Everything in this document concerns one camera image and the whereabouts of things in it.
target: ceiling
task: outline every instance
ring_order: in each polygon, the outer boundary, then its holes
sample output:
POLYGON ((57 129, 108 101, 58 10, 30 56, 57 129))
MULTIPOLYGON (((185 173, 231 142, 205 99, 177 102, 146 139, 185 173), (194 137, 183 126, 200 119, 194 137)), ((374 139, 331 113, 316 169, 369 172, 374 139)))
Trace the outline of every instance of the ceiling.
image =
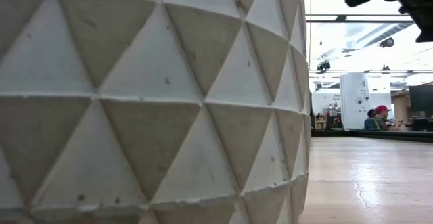
MULTIPOLYGON (((433 81, 433 60, 428 58, 433 55, 433 43, 415 42, 420 30, 416 24, 401 22, 401 17, 397 16, 398 2, 371 0, 354 8, 347 7, 344 0, 306 0, 305 3, 307 15, 324 15, 324 20, 326 15, 335 15, 331 20, 341 14, 360 15, 357 17, 360 22, 316 20, 307 24, 311 86, 314 83, 337 83, 338 77, 347 72, 378 71, 384 64, 394 71, 386 75, 394 85, 404 87, 408 81, 411 84, 433 81), (387 22, 364 22, 383 15, 393 16, 387 17, 387 22), (379 43, 388 37, 394 39, 394 46, 380 47, 379 43), (316 74, 317 66, 323 61, 329 61, 331 68, 325 74, 316 74)), ((371 76, 381 77, 383 74, 371 73, 371 76)))

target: floor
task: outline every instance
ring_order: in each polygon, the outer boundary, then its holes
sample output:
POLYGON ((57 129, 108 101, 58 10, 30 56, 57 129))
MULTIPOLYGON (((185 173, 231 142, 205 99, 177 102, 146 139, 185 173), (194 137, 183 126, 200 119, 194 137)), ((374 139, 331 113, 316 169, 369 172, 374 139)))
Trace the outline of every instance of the floor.
POLYGON ((433 144, 314 138, 300 224, 433 223, 433 144))

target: desk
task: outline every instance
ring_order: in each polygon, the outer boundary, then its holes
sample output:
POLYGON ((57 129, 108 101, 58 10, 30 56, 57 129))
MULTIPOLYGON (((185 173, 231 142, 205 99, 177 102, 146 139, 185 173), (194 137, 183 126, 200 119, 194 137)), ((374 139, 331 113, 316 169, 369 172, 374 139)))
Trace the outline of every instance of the desk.
POLYGON ((316 130, 325 130, 325 126, 326 126, 326 121, 324 120, 318 120, 314 122, 314 128, 316 130))
POLYGON ((412 123, 405 123, 406 127, 412 128, 412 131, 418 132, 426 130, 427 132, 433 132, 433 120, 414 120, 412 123))

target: monitor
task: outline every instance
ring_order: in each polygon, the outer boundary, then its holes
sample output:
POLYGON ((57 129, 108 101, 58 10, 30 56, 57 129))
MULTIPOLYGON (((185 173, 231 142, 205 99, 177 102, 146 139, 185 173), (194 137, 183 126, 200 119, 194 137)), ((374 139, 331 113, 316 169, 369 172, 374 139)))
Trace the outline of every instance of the monitor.
POLYGON ((410 86, 411 109, 418 112, 433 112, 433 85, 410 86))

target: duct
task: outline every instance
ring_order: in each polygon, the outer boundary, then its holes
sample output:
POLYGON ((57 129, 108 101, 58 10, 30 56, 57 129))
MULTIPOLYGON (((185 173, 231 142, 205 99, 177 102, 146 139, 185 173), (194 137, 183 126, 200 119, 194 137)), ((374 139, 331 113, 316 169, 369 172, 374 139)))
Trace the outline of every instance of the duct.
POLYGON ((384 39, 395 35, 396 33, 410 27, 412 24, 402 23, 402 24, 383 24, 379 28, 371 31, 369 34, 361 37, 357 41, 352 43, 352 48, 362 49, 369 47, 375 43, 383 41, 384 39))
MULTIPOLYGON (((371 32, 368 32, 366 35, 362 36, 359 39, 355 39, 353 41, 348 41, 346 43, 347 49, 363 49, 366 47, 369 47, 373 44, 376 44, 380 41, 383 41, 384 39, 391 37, 392 35, 395 35, 396 33, 410 27, 413 25, 413 23, 401 23, 401 24, 383 24, 375 29, 373 29, 371 32)), ((325 60, 331 60, 330 58, 332 56, 336 56, 337 53, 340 53, 339 49, 333 48, 330 49, 321 55, 318 55, 315 59, 318 60, 318 62, 322 62, 325 60)))

